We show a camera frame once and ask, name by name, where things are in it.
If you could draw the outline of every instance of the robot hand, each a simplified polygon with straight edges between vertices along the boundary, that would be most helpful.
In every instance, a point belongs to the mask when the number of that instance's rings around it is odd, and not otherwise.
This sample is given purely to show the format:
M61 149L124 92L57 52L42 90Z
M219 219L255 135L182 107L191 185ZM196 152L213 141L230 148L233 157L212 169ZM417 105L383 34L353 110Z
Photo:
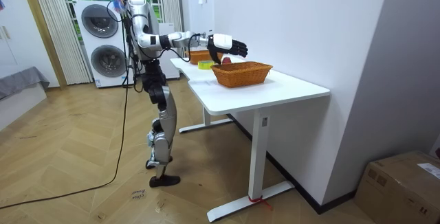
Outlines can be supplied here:
M231 36L224 34L213 34L208 36L208 46L209 54L214 62L221 64L218 52L240 55L246 57L248 54L248 48L245 43L233 40Z

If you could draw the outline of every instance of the red object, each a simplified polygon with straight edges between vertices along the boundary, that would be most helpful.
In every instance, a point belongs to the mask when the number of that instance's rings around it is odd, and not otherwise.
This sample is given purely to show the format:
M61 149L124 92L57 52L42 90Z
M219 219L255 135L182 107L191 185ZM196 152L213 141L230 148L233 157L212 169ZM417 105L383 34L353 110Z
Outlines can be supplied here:
M270 211L274 210L274 208L266 201L263 199L263 196L261 196L259 199L254 199L252 200L249 196L249 201L253 202L253 203L258 203L258 202L263 202L265 205L267 205L270 209Z
M232 63L231 62L231 58L229 56L226 56L225 58L223 58L223 60L221 61L221 64L228 64L228 63Z

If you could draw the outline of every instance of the wicker basket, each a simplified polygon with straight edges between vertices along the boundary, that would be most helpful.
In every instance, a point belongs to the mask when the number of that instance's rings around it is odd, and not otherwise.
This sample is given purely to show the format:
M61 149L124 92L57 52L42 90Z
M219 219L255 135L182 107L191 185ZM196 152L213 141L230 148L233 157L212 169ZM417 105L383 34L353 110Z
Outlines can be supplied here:
M271 65L257 62L231 63L213 65L217 81L225 87L241 87L263 83Z
M185 51L185 54L187 57L190 56L188 51ZM223 53L217 53L217 56L221 60ZM201 60L212 60L208 50L191 51L191 64L197 65Z

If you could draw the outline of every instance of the beige curtain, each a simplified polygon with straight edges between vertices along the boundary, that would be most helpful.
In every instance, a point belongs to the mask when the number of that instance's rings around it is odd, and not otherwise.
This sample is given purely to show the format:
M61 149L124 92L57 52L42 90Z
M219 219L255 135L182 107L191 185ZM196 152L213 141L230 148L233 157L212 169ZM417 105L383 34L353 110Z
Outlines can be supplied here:
M91 82L86 58L81 50L65 0L38 0L38 2L67 84Z
M165 23L174 23L176 32L183 32L182 9L180 0L161 0ZM184 49L179 49L181 56L184 55Z

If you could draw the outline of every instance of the herringbone floor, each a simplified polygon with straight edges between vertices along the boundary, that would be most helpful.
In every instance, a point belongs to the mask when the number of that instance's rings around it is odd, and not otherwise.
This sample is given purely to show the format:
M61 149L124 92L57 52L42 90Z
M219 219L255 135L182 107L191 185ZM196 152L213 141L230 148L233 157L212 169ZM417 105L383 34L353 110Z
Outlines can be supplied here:
M177 127L201 123L201 105L186 80L170 81ZM47 99L0 131L0 205L50 197L107 182L118 156L124 89L94 84L50 91ZM109 186L63 199L0 210L0 223L207 223L206 212L248 191L250 142L234 125L176 133L167 173L181 183L150 189L145 135L157 109L129 91L118 177ZM266 162L265 187L283 177ZM218 223L371 223L352 201L318 216L295 190Z

